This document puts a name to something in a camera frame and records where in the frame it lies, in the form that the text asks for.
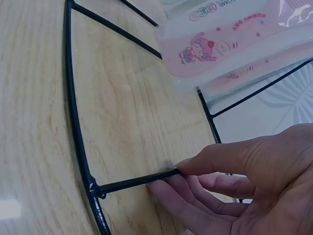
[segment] black wire rod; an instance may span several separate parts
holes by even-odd
[[[132,42],[136,43],[138,46],[146,49],[148,52],[152,53],[153,55],[155,55],[156,57],[162,59],[161,53],[158,52],[157,50],[155,50],[154,48],[152,48],[151,46],[149,46],[148,44],[144,43],[143,41],[141,41],[140,39],[138,39],[137,37],[135,37],[134,35],[130,34],[129,32],[123,30],[122,28],[118,27],[117,25],[113,24],[112,22],[104,19],[103,17],[95,14],[92,11],[89,11],[88,9],[84,8],[81,5],[78,5],[77,3],[73,2],[73,6],[72,8],[82,14],[84,14],[85,16],[88,16],[89,18],[99,22],[100,24],[112,29],[113,31],[115,31],[116,33],[124,36],[125,38],[131,40]]]
[[[289,72],[285,73],[284,75],[282,75],[281,77],[277,78],[276,80],[268,83],[266,86],[258,89],[257,91],[251,93],[250,95],[247,95],[245,98],[237,101],[236,103],[233,103],[232,105],[229,105],[228,107],[222,109],[221,111],[217,112],[216,114],[211,115],[211,118],[216,118],[217,116],[227,112],[228,110],[236,107],[237,105],[245,102],[246,100],[254,97],[255,95],[257,95],[258,93],[261,93],[262,91],[266,90],[267,88],[273,86],[274,84],[276,84],[277,82],[280,82],[281,80],[283,80],[284,78],[288,77],[289,75],[293,74],[294,72],[296,72],[297,70],[301,69],[302,67],[306,66],[308,63],[310,63],[311,61],[313,61],[313,58],[310,60],[307,60],[306,62],[302,63],[301,65],[295,67],[294,69],[290,70]]]
[[[119,0],[120,2],[124,3],[126,6],[128,6],[130,9],[132,9],[134,12],[136,12],[138,15],[140,15],[142,18],[144,18],[147,22],[152,24],[154,27],[158,27],[158,24],[153,21],[150,17],[148,17],[146,14],[144,14],[142,11],[140,11],[138,8],[136,8],[134,5],[130,4],[126,0]]]
[[[119,190],[126,189],[126,188],[132,188],[132,187],[143,185],[143,184],[147,184],[147,183],[153,182],[155,180],[164,179],[164,178],[171,177],[171,176],[177,175],[177,174],[180,174],[180,171],[176,168],[176,169],[169,170],[169,171],[162,172],[162,173],[147,175],[147,176],[143,176],[143,177],[134,178],[131,180],[125,180],[125,181],[120,181],[120,182],[116,182],[116,183],[112,183],[112,184],[99,186],[98,195],[101,198],[105,198],[107,193],[119,191]]]

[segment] finger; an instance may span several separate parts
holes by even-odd
[[[203,175],[214,172],[246,174],[246,166],[266,147],[267,139],[259,137],[237,143],[212,144],[197,156],[186,159],[177,168],[186,175]]]
[[[166,182],[154,181],[149,184],[149,188],[164,208],[194,234],[230,234],[230,222],[213,217],[187,203]]]
[[[248,208],[248,204],[222,202],[211,193],[203,189],[197,176],[188,175],[186,176],[186,180],[194,196],[216,214],[239,217]]]
[[[198,177],[207,190],[240,199],[253,199],[255,185],[247,177],[208,174]]]
[[[235,221],[235,217],[229,215],[217,215],[202,202],[197,200],[193,195],[187,181],[181,175],[174,175],[168,179],[168,184],[189,204],[201,209],[202,211],[212,215],[214,217],[219,217],[220,219],[225,219],[227,221]]]

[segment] wood grain surface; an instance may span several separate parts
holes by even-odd
[[[134,12],[117,0],[95,1],[87,4],[105,4],[112,21],[156,46],[153,28]],[[148,2],[134,0],[162,19]],[[15,199],[22,209],[20,217],[0,221],[1,235],[98,234],[67,116],[64,4],[0,0],[0,200]],[[177,97],[161,60],[75,11],[72,47],[85,148],[98,184],[159,172],[213,143],[197,94]],[[184,231],[145,186],[112,193],[101,205],[114,235]]]

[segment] white patterned surface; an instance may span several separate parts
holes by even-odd
[[[212,114],[265,86],[283,74],[254,84],[209,104]],[[289,77],[214,119],[222,142],[277,134],[288,127],[313,122],[313,65]]]

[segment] human hand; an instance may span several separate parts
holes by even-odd
[[[313,234],[313,124],[210,145],[177,168],[183,176],[155,181],[149,188],[196,235]],[[205,189],[253,201],[224,203]]]

